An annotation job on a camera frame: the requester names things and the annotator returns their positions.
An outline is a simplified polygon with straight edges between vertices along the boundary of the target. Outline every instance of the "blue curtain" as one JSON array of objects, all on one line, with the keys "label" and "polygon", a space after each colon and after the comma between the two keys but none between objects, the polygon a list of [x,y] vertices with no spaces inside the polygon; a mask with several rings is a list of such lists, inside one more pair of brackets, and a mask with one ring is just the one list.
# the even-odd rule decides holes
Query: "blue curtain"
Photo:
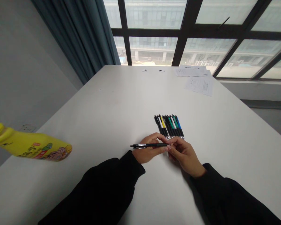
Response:
[{"label": "blue curtain", "polygon": [[121,65],[103,0],[31,0],[83,84]]}]

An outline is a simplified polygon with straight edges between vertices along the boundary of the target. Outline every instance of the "ballpoint pen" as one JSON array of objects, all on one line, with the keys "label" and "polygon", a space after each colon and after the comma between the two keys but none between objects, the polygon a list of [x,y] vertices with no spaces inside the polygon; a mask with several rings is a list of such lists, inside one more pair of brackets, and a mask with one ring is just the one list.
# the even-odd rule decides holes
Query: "ballpoint pen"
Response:
[{"label": "ballpoint pen", "polygon": [[175,131],[175,133],[176,133],[176,136],[179,137],[179,133],[178,133],[178,130],[177,130],[177,127],[176,127],[176,124],[175,124],[175,122],[174,122],[173,117],[170,116],[170,119],[171,119],[172,124],[173,124],[173,126],[174,126],[174,131]]},{"label": "ballpoint pen", "polygon": [[176,128],[177,128],[179,137],[182,138],[182,134],[180,132],[180,129],[179,129],[179,126],[178,126],[178,123],[177,123],[177,120],[176,120],[176,117],[174,116],[174,114],[172,114],[172,118],[174,119],[174,122],[175,122],[175,125],[176,125]]},{"label": "ballpoint pen", "polygon": [[173,126],[173,124],[172,124],[172,121],[171,121],[171,119],[170,119],[170,117],[167,115],[166,116],[167,118],[168,118],[168,120],[169,120],[169,122],[170,122],[170,129],[172,129],[172,134],[173,134],[173,136],[175,137],[175,136],[177,136],[176,135],[176,132],[175,132],[175,130],[174,130],[174,126]]},{"label": "ballpoint pen", "polygon": [[147,147],[165,147],[167,145],[167,143],[154,143],[154,144],[134,144],[134,145],[130,145],[130,147],[133,148],[147,148]]},{"label": "ballpoint pen", "polygon": [[154,119],[155,119],[155,122],[156,122],[156,124],[157,124],[157,126],[158,126],[159,133],[162,134],[162,132],[161,132],[161,127],[160,127],[159,121],[157,120],[157,116],[156,116],[156,115],[154,115]]},{"label": "ballpoint pen", "polygon": [[157,116],[157,121],[158,121],[159,126],[160,126],[160,133],[161,133],[163,136],[165,136],[165,131],[164,131],[163,127],[162,127],[161,120],[160,120],[159,116]]},{"label": "ballpoint pen", "polygon": [[173,135],[172,135],[172,131],[169,129],[169,121],[166,120],[164,115],[162,115],[162,118],[163,118],[163,121],[165,123],[166,129],[168,130],[169,136],[170,136],[170,138],[172,138]]},{"label": "ballpoint pen", "polygon": [[178,116],[177,116],[177,115],[175,115],[175,117],[176,117],[176,120],[177,120],[177,123],[178,123],[179,129],[180,129],[180,133],[181,133],[181,135],[182,135],[182,138],[184,139],[184,134],[183,134],[182,128],[181,128],[181,126],[180,126],[180,123],[179,123],[179,120],[178,120]]},{"label": "ballpoint pen", "polygon": [[163,127],[163,132],[165,133],[165,137],[167,138],[167,139],[169,139],[169,135],[168,135],[168,132],[167,132],[167,130],[166,130],[166,127],[165,127],[165,123],[164,123],[164,121],[163,121],[163,118],[161,117],[161,115],[159,115],[159,118],[160,118],[160,120],[161,120],[161,124],[162,124],[162,127]]}]

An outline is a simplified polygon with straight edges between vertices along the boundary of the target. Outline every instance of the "yellow bottle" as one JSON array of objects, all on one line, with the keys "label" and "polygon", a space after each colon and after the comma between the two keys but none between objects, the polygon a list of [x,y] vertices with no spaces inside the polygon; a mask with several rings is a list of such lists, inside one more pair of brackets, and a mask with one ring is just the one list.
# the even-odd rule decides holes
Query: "yellow bottle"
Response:
[{"label": "yellow bottle", "polygon": [[72,145],[41,133],[24,133],[0,123],[0,147],[11,154],[33,159],[61,161],[72,151]]}]

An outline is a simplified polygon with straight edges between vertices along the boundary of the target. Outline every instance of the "floor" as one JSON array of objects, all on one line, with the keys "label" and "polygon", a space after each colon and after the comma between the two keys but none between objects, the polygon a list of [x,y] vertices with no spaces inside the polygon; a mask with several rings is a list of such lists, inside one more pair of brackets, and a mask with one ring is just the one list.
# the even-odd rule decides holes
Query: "floor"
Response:
[{"label": "floor", "polygon": [[252,108],[265,122],[281,135],[281,110]]}]

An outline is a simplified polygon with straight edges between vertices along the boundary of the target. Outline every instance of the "black sleeve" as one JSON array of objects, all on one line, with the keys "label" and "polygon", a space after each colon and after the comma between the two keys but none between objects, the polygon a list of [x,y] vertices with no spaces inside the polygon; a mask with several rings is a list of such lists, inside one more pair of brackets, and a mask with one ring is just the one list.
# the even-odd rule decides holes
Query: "black sleeve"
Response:
[{"label": "black sleeve", "polygon": [[89,169],[74,190],[38,224],[117,224],[145,169],[131,150]]},{"label": "black sleeve", "polygon": [[209,163],[203,166],[207,172],[191,180],[211,224],[281,224],[281,220],[236,181],[222,177]]}]

